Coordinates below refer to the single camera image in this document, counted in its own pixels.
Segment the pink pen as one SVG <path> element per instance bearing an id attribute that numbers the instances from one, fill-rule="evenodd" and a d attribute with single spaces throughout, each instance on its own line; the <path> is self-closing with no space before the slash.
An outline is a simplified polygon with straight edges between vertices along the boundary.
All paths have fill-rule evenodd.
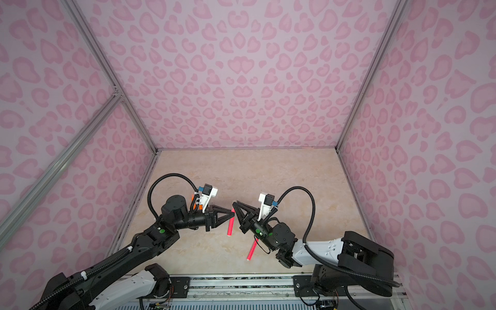
<path id="1" fill-rule="evenodd" d="M 246 258 L 247 261 L 251 261 L 252 260 L 253 255 L 254 255 L 254 252 L 255 252 L 255 250 L 256 250 L 257 247 L 258 247 L 258 239 L 255 238 L 254 239 L 254 242 L 253 242 L 253 245 L 251 246 L 250 251 L 249 251 L 249 253 L 247 255 L 247 258 Z"/>
<path id="2" fill-rule="evenodd" d="M 235 223 L 235 210 L 231 209 L 232 212 L 232 217 L 229 219 L 229 225 L 228 225 L 228 230 L 227 230 L 227 236 L 232 236 L 233 234 L 233 228 L 234 228 L 234 223 Z"/>

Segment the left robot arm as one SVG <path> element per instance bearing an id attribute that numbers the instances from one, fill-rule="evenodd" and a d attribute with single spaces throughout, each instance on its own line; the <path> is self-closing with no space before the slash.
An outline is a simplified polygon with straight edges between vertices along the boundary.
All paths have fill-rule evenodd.
<path id="1" fill-rule="evenodd" d="M 185 198 L 167 199 L 161 214 L 143 232 L 133 236 L 130 244 L 101 262 L 71 276 L 60 273 L 47 283 L 42 297 L 32 309 L 90 309 L 91 302 L 123 275 L 168 250 L 180 239 L 179 230 L 217 228 L 234 217 L 223 207 L 212 205 L 191 211 Z"/>

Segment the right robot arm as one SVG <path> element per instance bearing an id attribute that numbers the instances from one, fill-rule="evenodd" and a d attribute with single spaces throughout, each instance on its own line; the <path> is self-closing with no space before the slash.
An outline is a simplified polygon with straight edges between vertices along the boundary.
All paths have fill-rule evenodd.
<path id="1" fill-rule="evenodd" d="M 394 255 L 385 247 L 353 231 L 342 238 L 305 242 L 275 213 L 277 207 L 260 208 L 236 201 L 233 208 L 243 233 L 251 232 L 284 267 L 314 266 L 311 284 L 320 294 L 358 285 L 381 297 L 391 297 L 400 287 L 394 279 Z"/>

